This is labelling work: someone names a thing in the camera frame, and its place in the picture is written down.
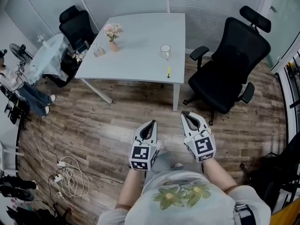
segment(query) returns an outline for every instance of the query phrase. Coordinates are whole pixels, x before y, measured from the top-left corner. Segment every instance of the tangled charging cable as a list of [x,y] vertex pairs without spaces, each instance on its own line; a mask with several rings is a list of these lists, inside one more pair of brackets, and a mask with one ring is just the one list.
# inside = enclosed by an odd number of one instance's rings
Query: tangled charging cable
[[[55,201],[56,201],[57,194],[59,194],[61,197],[63,197],[63,194],[61,193],[61,191],[67,197],[81,197],[81,196],[86,196],[87,194],[89,194],[89,192],[90,192],[90,180],[84,174],[84,172],[81,171],[81,169],[79,167],[79,164],[78,164],[78,161],[76,159],[74,159],[74,158],[72,158],[70,156],[65,156],[65,157],[61,158],[57,164],[52,163],[51,161],[49,161],[46,158],[44,158],[44,156],[42,155],[41,150],[40,150],[40,148],[38,146],[37,141],[27,131],[25,131],[25,133],[36,143],[38,151],[39,151],[39,154],[41,155],[41,157],[45,161],[47,161],[47,162],[51,163],[52,165],[58,167],[59,168],[58,170],[61,169],[63,171],[62,175],[61,174],[56,174],[57,176],[54,178],[56,187],[59,190],[59,192],[57,192],[55,194]],[[74,160],[77,163],[77,166],[74,166],[74,165],[72,165],[70,163],[66,163],[66,162],[62,161],[65,158],[70,158],[70,159]],[[76,174],[75,174],[75,172],[74,172],[73,169],[78,170],[80,172],[80,174],[81,174],[82,191],[81,191],[80,194],[77,193],[78,179],[77,179],[77,176],[76,176]],[[83,194],[84,188],[85,188],[83,176],[85,176],[86,179],[88,180],[88,188],[87,188],[87,192],[85,194]]]

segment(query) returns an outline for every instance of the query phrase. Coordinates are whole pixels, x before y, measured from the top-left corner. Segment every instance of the window blind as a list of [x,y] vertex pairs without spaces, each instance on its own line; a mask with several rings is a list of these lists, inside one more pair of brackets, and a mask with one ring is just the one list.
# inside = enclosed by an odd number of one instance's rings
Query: window blind
[[166,0],[84,0],[99,29],[112,16],[166,12]]
[[221,42],[226,18],[234,17],[246,22],[240,8],[248,5],[255,11],[260,0],[170,0],[173,13],[186,14],[186,48],[207,46],[216,51]]
[[54,34],[61,33],[59,26],[60,14],[70,6],[76,5],[78,10],[83,10],[81,0],[29,0],[37,13]]

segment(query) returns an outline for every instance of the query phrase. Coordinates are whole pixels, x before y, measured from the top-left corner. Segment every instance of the backpack strap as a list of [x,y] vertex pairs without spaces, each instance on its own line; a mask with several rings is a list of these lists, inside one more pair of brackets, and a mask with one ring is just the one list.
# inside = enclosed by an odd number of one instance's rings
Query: backpack strap
[[238,204],[234,207],[240,217],[241,225],[256,225],[253,211],[245,204]]

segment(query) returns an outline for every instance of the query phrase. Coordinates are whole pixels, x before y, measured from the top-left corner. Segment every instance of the white t-shirt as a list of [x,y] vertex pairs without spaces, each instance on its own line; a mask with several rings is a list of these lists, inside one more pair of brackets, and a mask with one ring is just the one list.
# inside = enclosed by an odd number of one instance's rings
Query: white t-shirt
[[15,91],[23,86],[23,81],[15,73],[12,73],[8,67],[0,71],[0,83],[10,91]]
[[270,208],[250,186],[225,194],[200,173],[161,172],[146,184],[130,211],[106,211],[98,225],[240,225],[238,204],[251,209],[256,225],[270,223]]

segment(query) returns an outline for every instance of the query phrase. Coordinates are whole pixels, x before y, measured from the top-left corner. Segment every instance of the door frame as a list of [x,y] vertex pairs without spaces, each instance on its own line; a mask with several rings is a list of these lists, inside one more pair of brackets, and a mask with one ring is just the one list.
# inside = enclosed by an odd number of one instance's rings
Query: door frame
[[267,17],[272,5],[272,1],[273,0],[261,0],[258,5],[257,12],[260,13],[260,15]]

